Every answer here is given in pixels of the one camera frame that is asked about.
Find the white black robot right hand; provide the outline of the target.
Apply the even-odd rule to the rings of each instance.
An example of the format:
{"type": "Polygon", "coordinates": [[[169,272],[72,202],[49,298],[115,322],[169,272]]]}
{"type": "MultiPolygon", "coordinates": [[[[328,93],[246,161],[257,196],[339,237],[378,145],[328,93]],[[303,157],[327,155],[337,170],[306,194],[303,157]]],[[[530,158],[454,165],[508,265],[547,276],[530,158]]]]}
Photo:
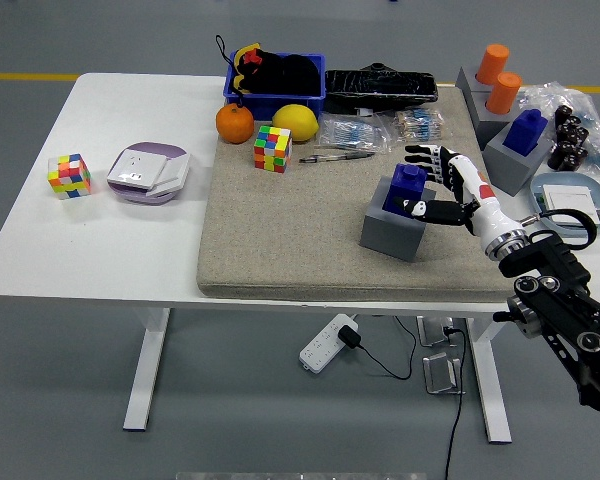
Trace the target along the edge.
{"type": "Polygon", "coordinates": [[[527,242],[523,226],[509,218],[486,177],[467,156],[439,145],[407,145],[404,160],[427,172],[427,179],[444,185],[454,199],[407,200],[393,196],[393,203],[416,220],[440,225],[465,226],[479,237],[481,248],[492,259],[507,249],[527,242]]]}

